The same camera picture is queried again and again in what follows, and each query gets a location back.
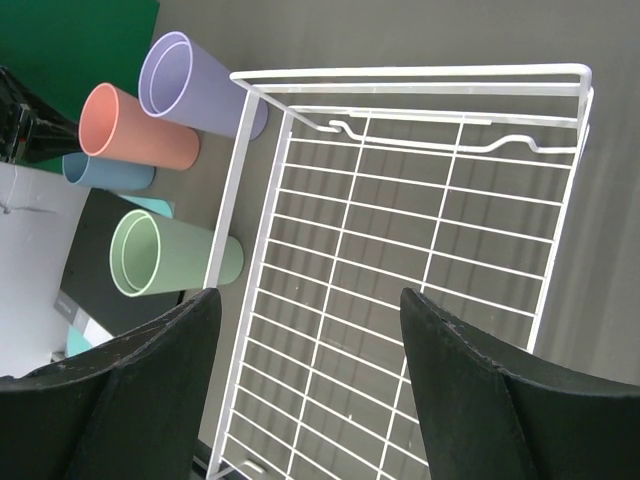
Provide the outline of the blue cup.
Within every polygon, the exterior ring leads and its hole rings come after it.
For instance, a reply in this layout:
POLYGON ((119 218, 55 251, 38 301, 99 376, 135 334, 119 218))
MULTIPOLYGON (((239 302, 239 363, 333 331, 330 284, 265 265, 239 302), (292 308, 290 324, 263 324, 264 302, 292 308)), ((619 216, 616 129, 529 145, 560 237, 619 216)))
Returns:
POLYGON ((104 190, 142 190, 152 184, 156 169, 77 152, 62 157, 62 173, 73 185, 104 190))

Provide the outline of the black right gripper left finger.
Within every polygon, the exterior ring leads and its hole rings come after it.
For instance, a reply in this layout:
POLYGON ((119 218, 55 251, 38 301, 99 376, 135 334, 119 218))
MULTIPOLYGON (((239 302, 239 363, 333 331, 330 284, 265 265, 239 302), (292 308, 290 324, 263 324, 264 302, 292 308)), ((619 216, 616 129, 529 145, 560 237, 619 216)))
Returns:
POLYGON ((221 320, 220 293, 207 288, 86 352, 2 378, 2 478, 188 478, 221 320))

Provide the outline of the dark green cup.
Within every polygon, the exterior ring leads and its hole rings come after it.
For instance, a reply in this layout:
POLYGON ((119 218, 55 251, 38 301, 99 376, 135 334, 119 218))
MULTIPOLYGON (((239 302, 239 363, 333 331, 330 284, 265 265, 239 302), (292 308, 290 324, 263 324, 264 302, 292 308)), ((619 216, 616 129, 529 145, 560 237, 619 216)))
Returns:
POLYGON ((109 249, 114 285, 136 298, 204 286, 214 232, 144 209, 125 214, 109 249))

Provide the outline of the pink cup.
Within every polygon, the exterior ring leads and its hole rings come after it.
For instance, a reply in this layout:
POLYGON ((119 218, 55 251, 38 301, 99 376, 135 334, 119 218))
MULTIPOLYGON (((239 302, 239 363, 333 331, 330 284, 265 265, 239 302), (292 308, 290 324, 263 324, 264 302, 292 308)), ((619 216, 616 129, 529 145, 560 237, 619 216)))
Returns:
POLYGON ((110 83, 86 98, 78 137, 90 156, 177 171, 191 168, 200 152, 194 130, 149 116, 136 97, 110 83))

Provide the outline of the purple cup front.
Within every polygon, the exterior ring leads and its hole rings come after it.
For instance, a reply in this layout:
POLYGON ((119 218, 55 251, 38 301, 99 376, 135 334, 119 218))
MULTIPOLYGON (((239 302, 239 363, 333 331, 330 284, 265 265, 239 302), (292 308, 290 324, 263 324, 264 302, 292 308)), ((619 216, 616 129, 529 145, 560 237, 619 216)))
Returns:
POLYGON ((138 99, 151 117, 235 138, 247 91, 231 72, 185 33, 164 34, 149 49, 138 99))

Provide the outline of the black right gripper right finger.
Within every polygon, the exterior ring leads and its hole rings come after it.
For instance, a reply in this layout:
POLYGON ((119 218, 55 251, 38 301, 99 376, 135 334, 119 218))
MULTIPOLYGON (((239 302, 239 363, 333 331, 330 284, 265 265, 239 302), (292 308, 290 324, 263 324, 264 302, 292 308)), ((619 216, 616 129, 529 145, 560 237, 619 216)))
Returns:
POLYGON ((638 478, 638 387, 545 361, 411 288, 400 324, 432 478, 638 478))

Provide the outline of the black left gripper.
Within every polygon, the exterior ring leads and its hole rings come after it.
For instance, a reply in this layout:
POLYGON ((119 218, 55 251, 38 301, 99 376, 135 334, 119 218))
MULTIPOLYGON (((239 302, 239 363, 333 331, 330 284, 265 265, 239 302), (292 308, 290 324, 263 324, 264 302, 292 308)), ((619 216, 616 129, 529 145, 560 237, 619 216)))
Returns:
POLYGON ((1 161, 41 163, 81 150, 78 125, 1 68, 1 161))

